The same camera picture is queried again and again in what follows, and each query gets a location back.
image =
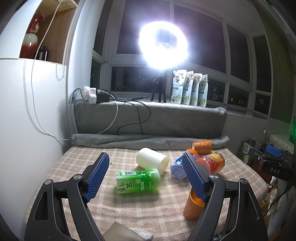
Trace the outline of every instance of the bottle label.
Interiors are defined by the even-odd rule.
[[[121,175],[136,175],[136,172],[122,172]]]
[[[203,156],[203,158],[205,158],[210,165],[211,173],[217,173],[225,166],[225,159],[218,152]]]

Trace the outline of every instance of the black cable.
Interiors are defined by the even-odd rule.
[[[141,133],[143,135],[143,127],[142,127],[141,118],[140,118],[140,112],[139,112],[138,107],[135,104],[133,104],[133,103],[129,103],[128,101],[121,101],[121,100],[118,100],[118,99],[116,99],[116,101],[120,101],[120,102],[124,102],[124,103],[128,103],[128,104],[132,104],[133,106],[135,106],[137,108],[138,117],[139,117],[139,123],[130,123],[130,124],[126,124],[126,125],[123,125],[123,126],[119,127],[118,130],[117,130],[117,135],[119,135],[119,130],[122,127],[129,126],[129,125],[140,125],[140,127],[141,127]]]
[[[85,99],[85,98],[83,97],[83,94],[82,94],[82,89],[79,89],[79,90],[80,90],[80,93],[81,93],[82,98]]]
[[[143,128],[142,128],[142,124],[144,123],[144,122],[146,122],[149,118],[150,118],[150,116],[151,116],[151,110],[150,110],[150,108],[147,106],[147,105],[145,105],[143,102],[140,102],[140,101],[135,101],[135,102],[139,102],[139,103],[141,103],[141,104],[143,104],[144,106],[146,106],[147,108],[148,108],[148,110],[149,110],[149,116],[148,116],[148,118],[146,119],[146,120],[144,120],[144,121],[140,121],[139,123],[130,123],[130,124],[126,124],[126,125],[123,125],[123,126],[121,126],[121,127],[119,127],[118,128],[118,130],[117,130],[117,134],[119,135],[119,129],[120,128],[122,128],[122,127],[125,127],[125,126],[129,126],[129,125],[136,125],[136,124],[140,124],[140,126],[141,126],[141,130],[142,130],[142,135],[143,135]]]
[[[142,99],[146,99],[148,97],[150,97],[152,95],[152,93],[148,96],[145,97],[139,97],[139,98],[132,98],[132,99],[116,99],[116,100],[122,100],[122,101],[137,101],[137,100],[142,100]]]
[[[74,93],[76,92],[76,90],[80,90],[80,93],[81,93],[81,96],[82,98],[84,99],[83,95],[82,95],[82,92],[81,92],[81,89],[80,88],[77,88],[73,91],[73,94],[72,94],[72,102],[74,101]]]
[[[117,99],[116,96],[115,96],[114,94],[112,94],[111,92],[109,92],[109,91],[107,91],[107,90],[103,90],[103,91],[107,92],[107,93],[110,95],[110,97],[112,98],[111,101],[112,101],[112,100],[116,100],[116,101],[119,101],[119,102],[128,103],[128,104],[131,104],[131,105],[133,105],[133,106],[135,106],[135,107],[137,108],[138,118],[139,118],[139,123],[129,123],[129,124],[126,124],[126,125],[120,126],[120,127],[118,128],[118,130],[117,130],[117,135],[119,135],[119,130],[120,130],[122,127],[130,126],[130,125],[140,125],[140,127],[141,127],[141,133],[142,133],[142,135],[143,135],[143,127],[142,127],[142,124],[143,124],[144,122],[146,122],[146,121],[150,118],[150,116],[151,116],[151,110],[150,110],[150,108],[149,108],[147,105],[145,105],[143,102],[137,101],[138,98],[133,98],[133,99],[131,99],[131,100]],[[130,103],[130,101],[141,103],[141,104],[143,104],[144,106],[147,107],[147,109],[149,110],[149,116],[148,116],[148,118],[147,118],[146,120],[141,121],[140,112],[139,112],[138,107],[137,107],[135,104]]]
[[[144,120],[143,122],[141,122],[141,124],[143,124],[144,122],[146,122],[146,121],[150,118],[150,116],[151,116],[151,110],[150,110],[150,108],[149,108],[147,105],[145,105],[143,102],[140,102],[140,101],[135,101],[135,102],[138,102],[138,103],[143,104],[143,105],[146,106],[146,107],[148,108],[148,110],[149,110],[149,116],[148,116],[148,118],[147,118],[146,120]]]

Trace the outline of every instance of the gray cushion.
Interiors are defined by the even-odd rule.
[[[143,134],[169,137],[212,139],[220,137],[226,121],[226,110],[222,107],[203,108],[172,103],[144,102],[151,110],[148,121],[142,124]],[[140,112],[141,121],[149,116],[143,104],[133,102]],[[115,102],[89,104],[77,100],[74,114],[78,133],[96,134],[106,129],[116,114]],[[120,126],[139,123],[135,106],[118,102],[118,115],[113,125],[104,134],[117,135]],[[140,125],[129,125],[120,129],[122,134],[141,134]]]

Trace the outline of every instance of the red vase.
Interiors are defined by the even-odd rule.
[[[38,38],[35,33],[38,31],[39,23],[44,19],[45,16],[43,13],[36,12],[34,14],[22,43],[22,49],[20,52],[21,58],[34,58],[38,43]]]

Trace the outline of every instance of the power adapter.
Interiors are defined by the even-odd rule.
[[[110,96],[107,93],[99,92],[96,95],[96,102],[97,103],[105,103],[109,102]]]

